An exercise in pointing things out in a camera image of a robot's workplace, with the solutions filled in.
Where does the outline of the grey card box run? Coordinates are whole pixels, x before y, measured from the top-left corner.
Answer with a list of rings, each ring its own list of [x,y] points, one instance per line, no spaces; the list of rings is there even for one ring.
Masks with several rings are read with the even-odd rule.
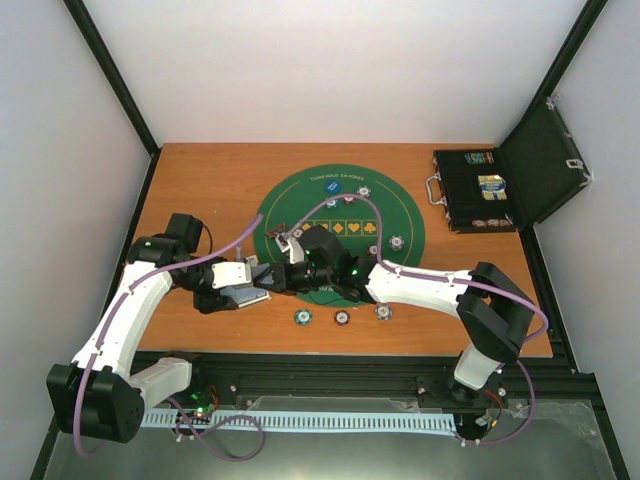
[[[255,296],[256,289],[251,286],[227,286],[220,290],[220,294],[228,297],[236,304],[243,304],[252,300]]]

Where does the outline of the blue small blind button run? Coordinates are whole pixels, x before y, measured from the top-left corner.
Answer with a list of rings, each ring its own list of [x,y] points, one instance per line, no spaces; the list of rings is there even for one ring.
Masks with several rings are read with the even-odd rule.
[[[329,195],[336,195],[341,192],[342,185],[338,180],[329,180],[324,184],[324,190]]]

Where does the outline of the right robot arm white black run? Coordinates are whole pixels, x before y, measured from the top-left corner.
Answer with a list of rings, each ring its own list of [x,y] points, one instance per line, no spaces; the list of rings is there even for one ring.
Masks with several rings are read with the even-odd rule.
[[[533,319],[533,304],[506,275],[480,262],[471,271],[436,272],[350,255],[334,263],[311,256],[278,260],[251,269],[260,288],[308,294],[330,288],[351,303],[397,303],[460,320],[470,339],[451,374],[451,395],[483,389],[501,366],[519,359]]]

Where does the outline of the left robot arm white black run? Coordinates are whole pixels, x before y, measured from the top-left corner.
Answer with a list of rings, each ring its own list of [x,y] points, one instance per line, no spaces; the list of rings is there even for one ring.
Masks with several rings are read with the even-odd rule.
[[[207,376],[185,358],[165,357],[131,371],[142,335],[172,288],[192,293],[202,314],[236,309],[236,301],[213,286],[213,266],[221,256],[195,254],[206,230],[199,219],[174,213],[164,232],[136,240],[95,331],[70,364],[51,368],[46,385],[54,416],[80,455],[91,453],[83,438],[129,442],[144,415],[175,393],[190,403],[206,395]]]

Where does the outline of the red triangular dealer button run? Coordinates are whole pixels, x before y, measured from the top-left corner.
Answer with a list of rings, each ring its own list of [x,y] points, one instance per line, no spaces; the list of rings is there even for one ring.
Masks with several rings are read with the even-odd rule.
[[[281,225],[279,225],[279,226],[274,227],[274,228],[272,228],[271,230],[269,230],[269,231],[266,233],[266,236],[267,236],[268,238],[275,239],[275,238],[277,238],[279,235],[281,235],[281,234],[283,233],[283,231],[284,231],[284,228],[283,228]]]

